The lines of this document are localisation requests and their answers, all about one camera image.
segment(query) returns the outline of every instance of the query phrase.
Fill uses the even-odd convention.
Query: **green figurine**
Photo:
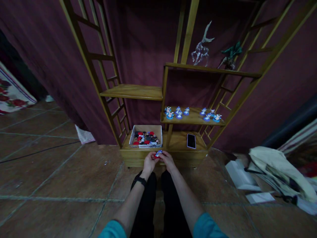
[[[225,54],[226,56],[222,59],[220,65],[218,66],[218,69],[224,64],[225,69],[235,70],[234,58],[242,53],[240,41],[235,46],[232,46],[229,49],[222,51],[221,53]]]

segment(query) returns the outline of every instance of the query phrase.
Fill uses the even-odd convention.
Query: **phone screen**
[[[187,134],[187,146],[196,148],[195,136],[191,134]]]

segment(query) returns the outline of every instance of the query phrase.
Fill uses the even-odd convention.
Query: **person's left hand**
[[[143,167],[143,172],[142,174],[144,174],[144,176],[147,178],[151,175],[155,164],[159,161],[159,158],[155,159],[154,155],[156,155],[155,151],[150,152],[144,160],[144,167]]]

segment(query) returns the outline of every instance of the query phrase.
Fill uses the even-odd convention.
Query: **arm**
[[[167,170],[172,176],[188,227],[193,235],[195,223],[205,210],[178,171],[172,156],[166,151],[163,151],[163,153],[165,155],[160,154],[159,157],[164,161]]]
[[[153,156],[155,154],[156,152],[154,151],[150,152],[144,160],[144,168],[142,174],[140,175],[140,178],[144,178],[146,181],[148,181],[148,178],[151,175],[155,167],[155,164],[159,161],[159,159],[154,159]],[[122,228],[124,229],[126,237],[130,236],[143,192],[144,186],[139,181],[137,181],[132,190],[130,191],[128,197],[125,199],[124,203],[113,216],[113,220],[119,222]],[[99,237],[118,237],[119,232],[117,231],[117,228],[115,228],[115,232],[113,232],[111,227],[108,227],[108,230],[107,227],[108,225],[105,227],[105,229]]]
[[[163,151],[163,154],[160,154],[159,157],[164,161],[167,171],[169,171],[172,176],[172,180],[192,236],[194,238],[228,238],[224,233],[221,232],[220,228],[213,221],[211,216],[205,212],[201,203],[193,194],[185,182],[183,176],[175,166],[172,156],[166,151]]]

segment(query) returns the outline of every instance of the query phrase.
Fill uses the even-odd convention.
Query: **shelf board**
[[[172,106],[172,110],[176,111],[176,106]],[[185,116],[184,111],[187,107],[181,107],[181,111],[183,112],[183,118],[177,119],[176,115],[174,115],[174,118],[172,120],[169,120],[164,116],[163,121],[161,123],[167,123],[167,124],[188,124],[188,125],[210,125],[210,126],[225,126],[225,122],[220,119],[220,122],[214,122],[212,119],[210,119],[209,122],[204,121],[204,117],[200,115],[200,112],[202,108],[200,107],[190,107],[189,109],[189,115]]]
[[[219,73],[219,74],[238,75],[238,76],[247,77],[247,78],[260,78],[262,76],[262,74],[259,74],[259,73],[248,73],[243,71],[208,68],[208,67],[195,66],[195,65],[189,65],[189,64],[165,63],[165,66],[174,67],[174,68],[194,69],[194,70],[206,71],[211,73]]]
[[[101,96],[112,98],[131,98],[162,101],[162,87],[135,85],[135,84],[119,84],[102,93]]]
[[[131,148],[129,146],[129,141],[131,137],[131,132],[129,132],[128,136],[126,137],[121,150],[135,150],[135,151],[158,151],[160,149],[166,151],[192,151],[192,152],[201,152],[207,151],[206,144],[203,139],[200,137],[198,132],[193,131],[173,131],[171,142],[169,143],[169,148],[167,149],[164,144],[167,141],[167,132],[163,131],[163,147],[162,148]],[[196,149],[191,149],[187,147],[187,134],[192,134],[196,136]]]

